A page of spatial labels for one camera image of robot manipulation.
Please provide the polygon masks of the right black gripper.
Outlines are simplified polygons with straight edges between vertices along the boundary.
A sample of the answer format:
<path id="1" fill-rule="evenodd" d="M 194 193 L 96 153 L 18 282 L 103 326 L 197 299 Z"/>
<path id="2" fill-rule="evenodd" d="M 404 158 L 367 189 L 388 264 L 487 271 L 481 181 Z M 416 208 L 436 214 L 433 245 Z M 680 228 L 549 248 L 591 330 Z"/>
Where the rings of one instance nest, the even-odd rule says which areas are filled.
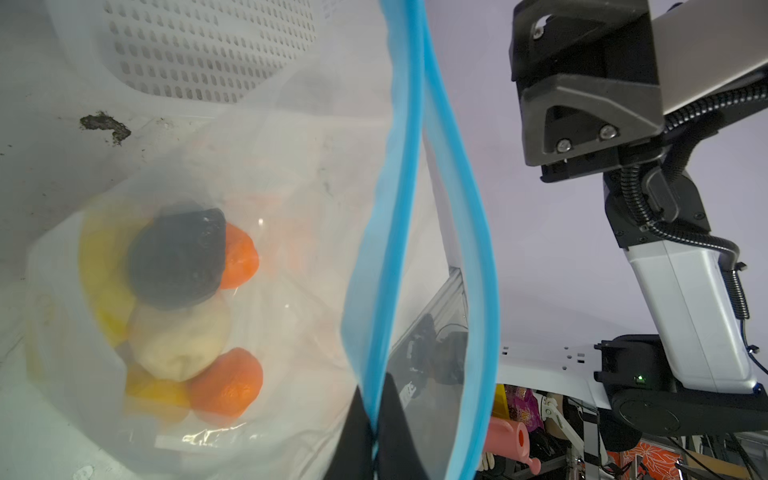
<path id="1" fill-rule="evenodd" d="M 544 183 L 659 159 L 662 91 L 645 1 L 522 1 L 509 48 L 525 163 Z"/>

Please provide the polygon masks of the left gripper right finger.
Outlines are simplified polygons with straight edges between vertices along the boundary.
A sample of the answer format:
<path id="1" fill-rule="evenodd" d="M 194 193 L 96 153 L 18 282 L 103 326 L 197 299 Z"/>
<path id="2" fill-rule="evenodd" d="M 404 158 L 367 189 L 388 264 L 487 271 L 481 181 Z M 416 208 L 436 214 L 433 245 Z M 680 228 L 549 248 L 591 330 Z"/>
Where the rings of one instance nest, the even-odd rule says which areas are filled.
<path id="1" fill-rule="evenodd" d="M 377 423 L 376 472 L 382 480 L 425 480 L 428 478 L 415 448 L 399 392 L 387 373 Z"/>

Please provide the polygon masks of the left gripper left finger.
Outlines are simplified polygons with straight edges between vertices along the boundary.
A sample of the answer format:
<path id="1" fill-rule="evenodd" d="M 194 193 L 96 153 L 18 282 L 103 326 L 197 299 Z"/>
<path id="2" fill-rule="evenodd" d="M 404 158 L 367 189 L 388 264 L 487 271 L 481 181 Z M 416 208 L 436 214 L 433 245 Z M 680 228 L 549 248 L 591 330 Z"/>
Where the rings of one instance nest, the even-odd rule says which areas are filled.
<path id="1" fill-rule="evenodd" d="M 339 442 L 324 480 L 372 480 L 374 434 L 362 395 L 354 393 Z"/>

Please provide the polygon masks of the orange tangerine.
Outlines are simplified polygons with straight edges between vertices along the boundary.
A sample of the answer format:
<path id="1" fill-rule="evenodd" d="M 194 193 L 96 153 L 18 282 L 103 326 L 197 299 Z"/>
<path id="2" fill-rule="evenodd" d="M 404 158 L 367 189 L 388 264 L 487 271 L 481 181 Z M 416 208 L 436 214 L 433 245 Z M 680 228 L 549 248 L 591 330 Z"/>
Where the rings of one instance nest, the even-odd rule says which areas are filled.
<path id="1" fill-rule="evenodd" d="M 226 224 L 225 268 L 220 288 L 230 290 L 248 282 L 258 271 L 260 259 L 251 237 L 239 227 Z"/>
<path id="2" fill-rule="evenodd" d="M 248 350 L 234 348 L 220 355 L 188 383 L 190 405 L 216 419 L 237 419 L 259 396 L 264 372 Z"/>

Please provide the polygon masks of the clear zip top bag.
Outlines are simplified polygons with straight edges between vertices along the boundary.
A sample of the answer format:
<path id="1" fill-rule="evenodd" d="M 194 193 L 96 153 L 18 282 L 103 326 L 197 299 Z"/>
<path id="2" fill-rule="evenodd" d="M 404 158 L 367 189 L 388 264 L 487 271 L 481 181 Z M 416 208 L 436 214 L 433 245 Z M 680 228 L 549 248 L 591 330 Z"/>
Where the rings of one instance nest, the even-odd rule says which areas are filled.
<path id="1" fill-rule="evenodd" d="M 359 389 L 379 479 L 390 373 L 427 479 L 475 474 L 500 334 L 487 220 L 424 4 L 345 2 L 304 56 L 31 248 L 29 378 L 133 470 L 323 479 Z M 259 254 L 248 282 L 214 295 L 232 315 L 220 355 L 254 355 L 261 392 L 234 420 L 191 405 L 176 424 L 126 413 L 127 370 L 139 364 L 127 340 L 107 342 L 88 306 L 85 217 L 150 223 L 212 208 Z"/>

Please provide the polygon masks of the white garlic bulb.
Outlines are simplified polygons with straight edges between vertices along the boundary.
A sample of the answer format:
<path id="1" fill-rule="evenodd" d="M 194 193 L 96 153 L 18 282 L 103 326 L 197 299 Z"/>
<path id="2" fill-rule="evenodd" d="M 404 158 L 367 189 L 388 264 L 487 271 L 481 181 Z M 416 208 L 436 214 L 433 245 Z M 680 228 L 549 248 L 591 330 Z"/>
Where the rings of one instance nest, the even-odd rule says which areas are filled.
<path id="1" fill-rule="evenodd" d="M 183 382 L 219 357 L 231 329 L 230 307 L 220 294 L 177 310 L 140 303 L 129 321 L 127 342 L 134 360 L 153 377 Z"/>

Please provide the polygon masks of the yellow peach fruit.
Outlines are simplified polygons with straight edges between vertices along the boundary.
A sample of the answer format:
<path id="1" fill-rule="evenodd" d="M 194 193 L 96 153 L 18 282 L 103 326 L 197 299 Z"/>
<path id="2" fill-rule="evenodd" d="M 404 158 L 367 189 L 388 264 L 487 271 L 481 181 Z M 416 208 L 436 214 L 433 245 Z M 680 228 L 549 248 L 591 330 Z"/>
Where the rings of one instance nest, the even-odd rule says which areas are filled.
<path id="1" fill-rule="evenodd" d="M 159 380 L 137 364 L 127 370 L 124 410 L 149 415 L 164 424 L 176 424 L 190 412 L 186 385 Z"/>

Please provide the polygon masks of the orange tangerine top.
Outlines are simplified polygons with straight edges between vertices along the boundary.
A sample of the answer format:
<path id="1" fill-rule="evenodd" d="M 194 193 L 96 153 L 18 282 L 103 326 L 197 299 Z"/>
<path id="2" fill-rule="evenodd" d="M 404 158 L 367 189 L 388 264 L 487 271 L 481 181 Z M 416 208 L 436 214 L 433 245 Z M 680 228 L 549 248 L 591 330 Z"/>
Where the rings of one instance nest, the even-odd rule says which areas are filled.
<path id="1" fill-rule="evenodd" d="M 251 237 L 239 227 L 226 224 L 225 268 L 220 288 L 230 290 L 248 282 L 258 271 L 260 259 Z"/>

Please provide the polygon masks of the dark avocado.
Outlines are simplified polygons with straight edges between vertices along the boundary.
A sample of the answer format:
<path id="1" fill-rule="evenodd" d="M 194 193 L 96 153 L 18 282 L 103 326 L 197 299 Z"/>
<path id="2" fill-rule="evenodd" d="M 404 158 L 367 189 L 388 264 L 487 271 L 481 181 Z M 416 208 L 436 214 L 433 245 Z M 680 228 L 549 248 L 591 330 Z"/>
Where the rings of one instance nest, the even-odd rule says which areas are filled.
<path id="1" fill-rule="evenodd" d="M 141 302 L 156 309 L 192 307 L 217 292 L 225 259 L 222 210 L 160 215 L 137 234 L 128 249 L 128 285 Z"/>

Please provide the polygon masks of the yellow green mango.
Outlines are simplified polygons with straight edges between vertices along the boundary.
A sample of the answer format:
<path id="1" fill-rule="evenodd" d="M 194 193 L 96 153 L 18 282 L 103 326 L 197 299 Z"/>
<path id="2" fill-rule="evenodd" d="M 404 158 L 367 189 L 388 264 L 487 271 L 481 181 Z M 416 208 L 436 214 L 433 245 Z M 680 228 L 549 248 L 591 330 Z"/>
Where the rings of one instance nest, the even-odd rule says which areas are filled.
<path id="1" fill-rule="evenodd" d="M 126 260 L 146 218 L 85 217 L 78 251 L 80 282 L 93 316 L 107 342 L 115 347 L 127 340 L 127 324 L 136 306 Z"/>

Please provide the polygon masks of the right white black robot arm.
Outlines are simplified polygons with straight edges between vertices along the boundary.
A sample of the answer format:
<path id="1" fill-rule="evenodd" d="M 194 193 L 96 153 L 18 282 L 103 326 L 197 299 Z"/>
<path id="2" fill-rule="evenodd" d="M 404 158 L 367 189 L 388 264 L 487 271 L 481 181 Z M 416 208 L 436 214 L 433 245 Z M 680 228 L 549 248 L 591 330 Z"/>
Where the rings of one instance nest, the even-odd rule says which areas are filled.
<path id="1" fill-rule="evenodd" d="M 656 333 L 598 346 L 615 418 L 657 436 L 763 430 L 739 247 L 714 236 L 686 168 L 705 139 L 767 107 L 767 5 L 523 1 L 511 78 L 527 165 L 599 174 L 605 212 Z"/>

